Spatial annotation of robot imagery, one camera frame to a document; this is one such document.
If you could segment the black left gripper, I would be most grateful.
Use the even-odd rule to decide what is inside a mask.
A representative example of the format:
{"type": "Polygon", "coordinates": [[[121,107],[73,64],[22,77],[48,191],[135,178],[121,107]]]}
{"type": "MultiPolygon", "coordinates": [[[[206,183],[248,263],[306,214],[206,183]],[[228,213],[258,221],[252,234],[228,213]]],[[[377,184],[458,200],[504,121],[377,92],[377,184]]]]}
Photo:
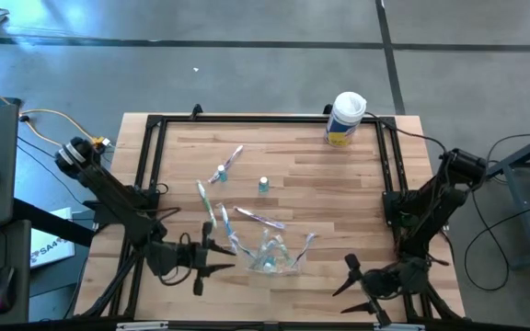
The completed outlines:
{"type": "Polygon", "coordinates": [[[202,240],[200,242],[188,241],[183,242],[184,235],[181,236],[179,243],[163,243],[160,239],[150,239],[146,244],[146,260],[153,274],[159,277],[160,282],[165,286],[175,286],[182,280],[168,282],[164,279],[172,269],[177,267],[186,267],[188,272],[193,269],[197,270],[196,279],[193,283],[193,294],[202,295],[203,278],[210,277],[217,271],[233,268],[235,264],[207,264],[209,249],[235,256],[236,253],[223,246],[218,245],[210,239],[213,225],[206,222],[202,225],[202,240]]]}

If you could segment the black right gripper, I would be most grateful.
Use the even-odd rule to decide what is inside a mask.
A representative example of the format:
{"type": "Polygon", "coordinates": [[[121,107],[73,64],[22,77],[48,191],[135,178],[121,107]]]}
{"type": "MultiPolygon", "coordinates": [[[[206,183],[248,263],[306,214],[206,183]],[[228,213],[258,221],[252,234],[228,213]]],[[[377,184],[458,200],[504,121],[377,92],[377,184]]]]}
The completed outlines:
{"type": "Polygon", "coordinates": [[[349,272],[347,279],[334,291],[338,296],[354,284],[359,284],[368,301],[341,311],[342,314],[367,312],[374,314],[380,325],[392,324],[387,312],[381,307],[380,300],[392,300],[399,295],[417,294],[426,289],[426,260],[411,257],[399,260],[383,268],[361,271],[357,256],[348,254],[345,262],[349,272]]]}

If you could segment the blue toothbrush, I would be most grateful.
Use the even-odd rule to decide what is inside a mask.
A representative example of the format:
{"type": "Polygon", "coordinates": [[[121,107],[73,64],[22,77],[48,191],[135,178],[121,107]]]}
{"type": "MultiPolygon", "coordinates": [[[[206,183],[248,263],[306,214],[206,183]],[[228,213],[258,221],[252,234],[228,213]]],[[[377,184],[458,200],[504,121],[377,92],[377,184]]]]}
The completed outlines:
{"type": "Polygon", "coordinates": [[[227,236],[229,238],[234,238],[236,233],[231,227],[229,216],[228,216],[225,205],[223,203],[219,203],[218,208],[221,212],[221,215],[222,215],[222,218],[225,224],[225,230],[226,230],[227,236]]]}
{"type": "Polygon", "coordinates": [[[231,244],[231,248],[232,248],[232,251],[236,254],[241,254],[241,255],[244,255],[246,257],[250,257],[252,259],[255,258],[255,255],[254,253],[249,250],[248,248],[244,247],[238,237],[236,236],[236,233],[235,232],[232,232],[230,235],[228,235],[228,239],[229,239],[229,242],[231,244]]]}

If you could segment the purple toothbrush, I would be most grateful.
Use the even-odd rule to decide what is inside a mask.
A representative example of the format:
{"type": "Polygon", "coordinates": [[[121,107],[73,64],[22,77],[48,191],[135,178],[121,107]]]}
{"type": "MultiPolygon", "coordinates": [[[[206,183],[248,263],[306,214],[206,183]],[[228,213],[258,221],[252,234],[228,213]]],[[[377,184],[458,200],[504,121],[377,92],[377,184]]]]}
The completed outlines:
{"type": "Polygon", "coordinates": [[[234,163],[234,161],[240,156],[240,154],[243,151],[244,146],[239,145],[235,151],[232,153],[232,155],[222,164],[219,165],[216,168],[216,171],[213,173],[213,175],[208,179],[209,183],[214,183],[217,179],[220,178],[222,172],[226,172],[230,166],[234,163]]]}
{"type": "Polygon", "coordinates": [[[264,223],[270,227],[273,227],[273,228],[276,228],[278,230],[284,230],[285,229],[285,224],[284,223],[281,223],[281,222],[277,222],[275,220],[273,220],[272,218],[269,218],[267,216],[263,216],[263,215],[258,215],[252,211],[248,211],[246,209],[242,209],[240,207],[237,207],[235,206],[234,207],[234,210],[255,220],[255,221],[258,221],[260,223],[264,223]]]}
{"type": "Polygon", "coordinates": [[[307,235],[307,237],[305,239],[305,244],[304,244],[302,250],[300,251],[300,253],[294,259],[294,263],[292,264],[292,268],[296,268],[297,267],[298,263],[300,262],[302,257],[305,255],[306,251],[311,246],[311,244],[315,240],[316,236],[317,236],[316,233],[310,233],[310,234],[307,235]]]}

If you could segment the green toothbrush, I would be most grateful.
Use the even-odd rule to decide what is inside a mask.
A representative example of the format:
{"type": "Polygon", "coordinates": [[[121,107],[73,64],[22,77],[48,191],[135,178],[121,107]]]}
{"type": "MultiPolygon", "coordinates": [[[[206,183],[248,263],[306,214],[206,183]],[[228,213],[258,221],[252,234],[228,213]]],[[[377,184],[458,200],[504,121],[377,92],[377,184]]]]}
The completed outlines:
{"type": "Polygon", "coordinates": [[[205,207],[205,209],[207,210],[208,214],[209,214],[209,218],[210,218],[210,222],[212,223],[213,227],[216,228],[217,227],[217,221],[216,221],[216,218],[215,218],[215,214],[213,212],[213,207],[212,207],[212,204],[207,196],[207,193],[206,193],[206,190],[202,184],[202,182],[200,180],[197,180],[196,181],[196,185],[197,185],[197,189],[198,189],[198,192],[200,194],[200,197],[202,199],[202,203],[205,207]]]}
{"type": "Polygon", "coordinates": [[[275,238],[275,240],[277,241],[278,249],[281,252],[283,264],[287,268],[291,268],[294,265],[294,260],[290,256],[289,250],[287,249],[286,245],[284,244],[283,239],[280,236],[277,236],[275,238]]]}

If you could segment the clear acrylic organizer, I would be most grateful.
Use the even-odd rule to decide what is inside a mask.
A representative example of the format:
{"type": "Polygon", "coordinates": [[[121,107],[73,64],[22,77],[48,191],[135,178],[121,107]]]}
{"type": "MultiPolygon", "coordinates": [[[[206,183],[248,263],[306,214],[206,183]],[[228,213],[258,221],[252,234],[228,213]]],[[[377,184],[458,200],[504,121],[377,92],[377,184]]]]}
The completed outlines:
{"type": "MultiPolygon", "coordinates": [[[[244,267],[249,272],[257,273],[257,274],[260,274],[260,275],[267,275],[267,276],[293,276],[293,275],[298,275],[298,274],[300,274],[302,272],[302,266],[304,264],[305,256],[302,257],[302,259],[300,260],[300,262],[298,263],[296,268],[287,268],[283,264],[282,258],[274,258],[275,259],[275,263],[276,263],[276,271],[271,273],[271,274],[268,274],[268,273],[265,273],[265,272],[262,271],[262,267],[263,267],[264,263],[263,264],[258,264],[256,262],[256,257],[257,257],[257,253],[258,252],[255,251],[253,253],[255,255],[254,259],[252,259],[250,257],[246,257],[246,256],[244,257],[244,267]]],[[[299,254],[297,251],[291,251],[291,250],[289,250],[289,253],[290,253],[290,256],[292,257],[292,259],[295,259],[296,256],[299,254]]],[[[264,262],[268,258],[271,258],[269,256],[269,254],[267,254],[267,257],[264,260],[264,262]]]]}

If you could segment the white printed box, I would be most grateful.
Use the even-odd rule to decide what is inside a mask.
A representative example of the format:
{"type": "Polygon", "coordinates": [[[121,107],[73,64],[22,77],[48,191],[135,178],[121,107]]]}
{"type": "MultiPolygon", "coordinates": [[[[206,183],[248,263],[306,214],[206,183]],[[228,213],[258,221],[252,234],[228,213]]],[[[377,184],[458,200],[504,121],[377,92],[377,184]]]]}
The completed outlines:
{"type": "Polygon", "coordinates": [[[29,265],[31,269],[75,255],[75,244],[57,235],[32,229],[30,239],[29,265]]]}

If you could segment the white blue wipes canister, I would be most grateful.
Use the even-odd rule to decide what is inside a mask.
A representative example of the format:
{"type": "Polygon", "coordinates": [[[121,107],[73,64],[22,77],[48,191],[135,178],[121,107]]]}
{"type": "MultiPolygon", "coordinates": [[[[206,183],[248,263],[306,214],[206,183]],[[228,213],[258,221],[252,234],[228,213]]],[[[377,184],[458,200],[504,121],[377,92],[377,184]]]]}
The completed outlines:
{"type": "Polygon", "coordinates": [[[367,108],[367,100],[355,92],[342,92],[330,108],[325,140],[336,147],[351,143],[367,108]]]}

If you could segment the black metal bar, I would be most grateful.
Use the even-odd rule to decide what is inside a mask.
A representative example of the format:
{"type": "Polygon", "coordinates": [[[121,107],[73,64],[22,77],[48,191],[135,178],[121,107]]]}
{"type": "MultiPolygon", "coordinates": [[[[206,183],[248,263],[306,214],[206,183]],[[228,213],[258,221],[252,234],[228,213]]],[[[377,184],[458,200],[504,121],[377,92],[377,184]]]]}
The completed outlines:
{"type": "Polygon", "coordinates": [[[90,247],[94,231],[53,215],[23,200],[14,199],[13,219],[30,221],[33,229],[56,235],[74,244],[90,247]]]}

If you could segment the black desk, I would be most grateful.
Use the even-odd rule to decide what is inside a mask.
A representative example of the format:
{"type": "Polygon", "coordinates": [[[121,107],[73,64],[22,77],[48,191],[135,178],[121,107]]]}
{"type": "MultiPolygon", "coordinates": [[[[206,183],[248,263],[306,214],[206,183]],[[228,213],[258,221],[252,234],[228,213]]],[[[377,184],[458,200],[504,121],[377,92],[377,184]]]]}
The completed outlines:
{"type": "Polygon", "coordinates": [[[9,223],[0,226],[0,268],[16,269],[16,300],[13,308],[0,314],[0,329],[7,325],[23,324],[29,317],[29,249],[30,229],[28,222],[9,223]]]}

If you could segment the black computer mouse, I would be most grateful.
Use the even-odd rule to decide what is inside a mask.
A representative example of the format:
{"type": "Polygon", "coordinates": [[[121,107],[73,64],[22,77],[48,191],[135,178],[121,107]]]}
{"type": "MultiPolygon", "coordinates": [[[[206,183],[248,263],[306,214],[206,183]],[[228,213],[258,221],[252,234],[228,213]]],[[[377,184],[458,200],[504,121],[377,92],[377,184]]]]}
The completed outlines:
{"type": "Polygon", "coordinates": [[[0,268],[0,314],[9,312],[16,300],[16,269],[10,266],[0,268]]]}

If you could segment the silver bracket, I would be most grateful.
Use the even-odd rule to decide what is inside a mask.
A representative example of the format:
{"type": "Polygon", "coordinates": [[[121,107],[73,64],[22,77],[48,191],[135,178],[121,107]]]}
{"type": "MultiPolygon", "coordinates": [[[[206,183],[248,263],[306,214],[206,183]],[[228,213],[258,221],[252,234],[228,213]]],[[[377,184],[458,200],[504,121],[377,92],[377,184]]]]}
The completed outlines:
{"type": "Polygon", "coordinates": [[[373,326],[374,331],[426,331],[424,325],[413,325],[413,324],[398,324],[392,323],[389,325],[380,325],[375,323],[373,326]]]}
{"type": "Polygon", "coordinates": [[[118,323],[115,331],[165,331],[168,329],[168,321],[135,321],[118,323]]]}

